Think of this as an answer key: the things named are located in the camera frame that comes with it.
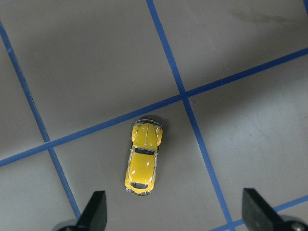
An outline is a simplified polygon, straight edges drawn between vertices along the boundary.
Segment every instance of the car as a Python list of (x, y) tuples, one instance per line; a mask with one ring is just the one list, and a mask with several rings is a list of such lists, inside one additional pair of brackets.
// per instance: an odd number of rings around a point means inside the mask
[(153, 190), (162, 135), (163, 126), (154, 120), (141, 119), (135, 122), (125, 176), (127, 192), (145, 196)]

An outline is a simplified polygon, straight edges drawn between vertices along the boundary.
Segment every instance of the car hood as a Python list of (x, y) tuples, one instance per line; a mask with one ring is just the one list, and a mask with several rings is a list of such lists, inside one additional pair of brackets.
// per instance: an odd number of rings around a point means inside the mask
[(153, 124), (141, 124), (134, 144), (145, 149), (157, 150), (157, 137)]
[(129, 167), (131, 182), (148, 184), (154, 171), (155, 155), (133, 153)]

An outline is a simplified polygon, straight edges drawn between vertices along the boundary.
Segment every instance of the gray floor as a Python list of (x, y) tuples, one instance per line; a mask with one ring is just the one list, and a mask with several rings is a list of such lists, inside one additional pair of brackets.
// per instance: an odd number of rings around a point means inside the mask
[[(189, 103), (151, 4), (0, 3), (51, 140), (47, 146), (1, 41), (1, 230), (74, 223), (67, 189), (80, 211), (93, 191), (106, 191), (107, 231), (245, 231), (243, 187), (308, 223), (308, 52), (297, 52), (308, 47), (304, 2), (154, 0), (185, 90), (192, 90)], [(243, 79), (221, 80), (258, 65)], [(194, 90), (206, 84), (212, 89)], [(146, 115), (165, 133), (155, 188), (140, 198), (125, 192), (124, 177), (132, 124)]]

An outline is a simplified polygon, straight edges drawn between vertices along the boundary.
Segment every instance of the car rear bumper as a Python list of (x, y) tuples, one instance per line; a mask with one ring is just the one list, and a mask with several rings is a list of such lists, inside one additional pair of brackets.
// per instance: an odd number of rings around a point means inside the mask
[(133, 195), (136, 195), (136, 196), (146, 196), (146, 195), (149, 195), (150, 192), (142, 192), (142, 193), (136, 193), (135, 191), (133, 191), (132, 189), (128, 189), (126, 188), (126, 191), (133, 194)]
[(158, 125), (160, 127), (163, 127), (160, 123), (158, 123), (157, 121), (155, 120), (151, 120), (151, 119), (140, 119), (140, 120), (137, 120), (135, 123), (147, 123), (147, 124), (154, 124), (154, 125)]

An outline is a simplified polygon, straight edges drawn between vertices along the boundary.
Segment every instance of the metal bolt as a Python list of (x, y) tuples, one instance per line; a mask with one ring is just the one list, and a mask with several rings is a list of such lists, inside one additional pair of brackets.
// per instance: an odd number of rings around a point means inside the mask
[(300, 223), (293, 223), (291, 225), (291, 228), (294, 230), (294, 231), (305, 231), (305, 227), (300, 224)]

